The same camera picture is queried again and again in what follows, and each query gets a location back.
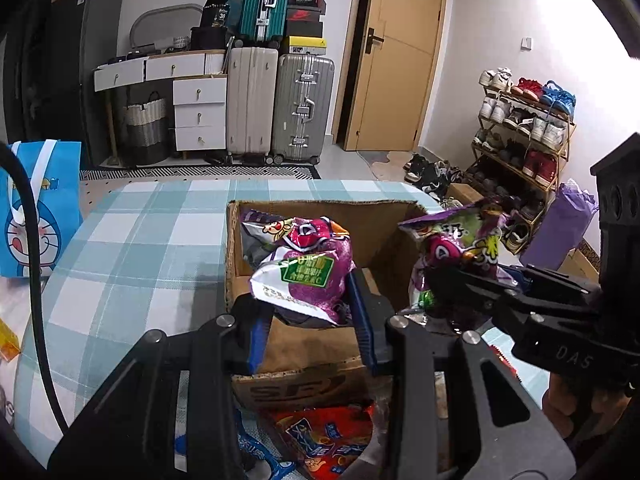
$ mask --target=door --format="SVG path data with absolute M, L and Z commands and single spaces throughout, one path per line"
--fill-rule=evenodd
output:
M 346 149 L 414 148 L 441 5 L 442 0 L 371 0 Z

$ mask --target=finger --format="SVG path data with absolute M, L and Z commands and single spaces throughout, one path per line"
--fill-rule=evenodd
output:
M 600 435 L 610 431 L 620 420 L 620 417 L 625 412 L 626 406 L 629 403 L 629 398 L 621 396 L 618 402 L 609 405 L 608 409 L 602 413 L 600 420 L 595 428 L 593 428 L 593 435 Z
M 542 411 L 546 415 L 546 418 L 554 425 L 560 436 L 567 438 L 574 430 L 574 424 L 568 416 L 564 415 L 551 404 L 549 401 L 549 392 L 550 390 L 547 390 L 542 397 Z
M 569 391 L 569 386 L 557 374 L 549 377 L 548 402 L 562 414 L 569 416 L 578 407 L 578 399 Z
M 620 402 L 624 402 L 626 406 L 630 400 L 625 396 L 624 392 L 610 392 L 598 389 L 593 393 L 591 409 L 594 413 L 606 413 L 614 409 Z

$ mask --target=blue gift bag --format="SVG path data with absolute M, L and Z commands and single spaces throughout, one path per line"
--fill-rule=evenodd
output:
M 38 210 L 40 269 L 49 276 L 80 227 L 80 142 L 14 142 L 11 150 L 20 159 L 31 181 Z M 29 275 L 29 255 L 22 205 L 14 182 L 0 169 L 0 276 Z

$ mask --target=metal bolt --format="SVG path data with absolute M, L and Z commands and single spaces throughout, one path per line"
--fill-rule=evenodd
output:
M 402 330 L 403 328 L 408 327 L 409 320 L 404 316 L 393 316 L 389 319 L 389 325 L 391 325 L 393 328 Z
M 145 334 L 145 339 L 150 343 L 158 343 L 162 339 L 162 331 L 149 330 L 149 332 Z
M 218 316 L 218 318 L 216 319 L 216 324 L 223 328 L 232 327 L 235 322 L 236 318 L 231 314 L 223 314 L 222 316 Z
M 462 335 L 462 341 L 469 343 L 470 345 L 477 345 L 481 340 L 482 338 L 480 337 L 480 334 L 475 330 L 467 330 Z

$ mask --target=silver suitcase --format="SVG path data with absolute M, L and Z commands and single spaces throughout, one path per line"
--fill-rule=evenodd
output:
M 277 65 L 278 51 L 272 48 L 231 50 L 226 87 L 229 155 L 269 153 Z
M 278 60 L 272 153 L 317 164 L 329 118 L 334 62 L 311 54 L 285 54 Z

